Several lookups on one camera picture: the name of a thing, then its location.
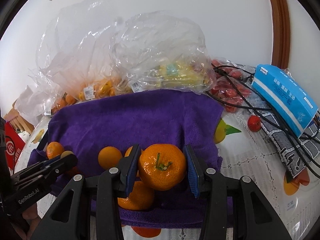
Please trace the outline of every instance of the red box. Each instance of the red box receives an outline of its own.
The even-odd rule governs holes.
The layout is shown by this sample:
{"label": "red box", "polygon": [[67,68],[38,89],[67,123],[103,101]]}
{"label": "red box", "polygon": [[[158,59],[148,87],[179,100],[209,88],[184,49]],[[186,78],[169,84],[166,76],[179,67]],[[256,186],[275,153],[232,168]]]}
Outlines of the red box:
{"label": "red box", "polygon": [[18,161],[18,158],[22,152],[25,142],[19,137],[14,128],[9,122],[6,122],[4,125],[5,130],[5,144],[6,151],[5,156],[7,158],[8,167],[10,174],[14,173],[14,167]]}

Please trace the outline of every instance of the finger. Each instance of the finger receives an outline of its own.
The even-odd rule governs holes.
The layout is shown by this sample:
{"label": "finger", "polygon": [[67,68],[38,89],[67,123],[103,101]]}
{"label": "finger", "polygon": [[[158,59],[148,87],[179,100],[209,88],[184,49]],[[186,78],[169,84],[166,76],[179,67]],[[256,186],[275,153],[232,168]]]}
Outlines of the finger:
{"label": "finger", "polygon": [[35,219],[38,216],[37,203],[33,204],[31,207],[27,208],[23,213],[22,217],[25,220]]}
{"label": "finger", "polygon": [[39,216],[37,216],[35,219],[31,220],[30,229],[27,233],[27,240],[30,240],[33,232],[36,230],[36,227],[38,226],[40,221],[41,221],[41,218]]}
{"label": "finger", "polygon": [[27,236],[23,230],[15,224],[11,224],[14,230],[16,230],[17,234],[22,238],[22,240],[26,240]]}

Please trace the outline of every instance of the purple towel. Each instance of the purple towel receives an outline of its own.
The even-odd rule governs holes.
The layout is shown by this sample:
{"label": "purple towel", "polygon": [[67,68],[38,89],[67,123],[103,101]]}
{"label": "purple towel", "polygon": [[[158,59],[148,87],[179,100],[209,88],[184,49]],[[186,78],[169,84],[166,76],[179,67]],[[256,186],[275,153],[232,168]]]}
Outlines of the purple towel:
{"label": "purple towel", "polygon": [[[68,106],[49,123],[48,141],[60,142],[78,157],[78,168],[86,177],[100,175],[98,153],[114,146],[122,154],[139,143],[142,149],[156,143],[174,144],[180,149],[191,144],[209,167],[220,170],[213,135],[223,108],[205,95],[174,90],[145,91]],[[34,150],[28,165],[45,160]],[[52,186],[57,196],[68,183],[65,175]],[[170,191],[156,191],[147,211],[119,208],[123,224],[152,228],[199,228],[205,201],[197,200],[185,178]]]}

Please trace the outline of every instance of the silver rivet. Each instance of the silver rivet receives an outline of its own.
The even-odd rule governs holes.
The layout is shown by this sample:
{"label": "silver rivet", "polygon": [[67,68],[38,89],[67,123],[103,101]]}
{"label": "silver rivet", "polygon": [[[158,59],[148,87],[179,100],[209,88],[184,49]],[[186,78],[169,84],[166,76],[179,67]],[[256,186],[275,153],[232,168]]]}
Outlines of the silver rivet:
{"label": "silver rivet", "polygon": [[111,174],[115,174],[115,173],[117,173],[119,170],[118,170],[118,168],[116,168],[116,167],[113,167],[113,168],[111,168],[110,170],[109,170],[109,172],[111,173]]}
{"label": "silver rivet", "polygon": [[216,173],[216,170],[213,169],[213,168],[207,168],[207,173],[208,173],[208,174],[215,174],[215,173]]}
{"label": "silver rivet", "polygon": [[251,179],[250,179],[248,176],[243,176],[243,177],[242,177],[242,180],[243,180],[245,183],[251,182]]}
{"label": "silver rivet", "polygon": [[79,180],[81,180],[81,179],[82,179],[82,175],[80,175],[80,174],[78,174],[78,175],[76,175],[76,176],[73,177],[73,180],[74,180],[74,181],[79,181]]}

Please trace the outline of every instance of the green stem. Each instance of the green stem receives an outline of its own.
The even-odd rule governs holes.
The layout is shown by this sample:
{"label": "green stem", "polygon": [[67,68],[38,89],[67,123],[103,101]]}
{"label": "green stem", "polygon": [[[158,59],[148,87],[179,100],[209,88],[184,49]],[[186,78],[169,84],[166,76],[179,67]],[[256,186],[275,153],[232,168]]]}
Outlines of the green stem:
{"label": "green stem", "polygon": [[166,171],[167,168],[172,164],[172,162],[168,162],[167,165],[161,163],[161,164],[159,164],[159,166],[158,166],[159,158],[160,158],[160,153],[158,153],[158,156],[157,156],[156,169],[158,169],[158,170],[160,170],[160,171]]}

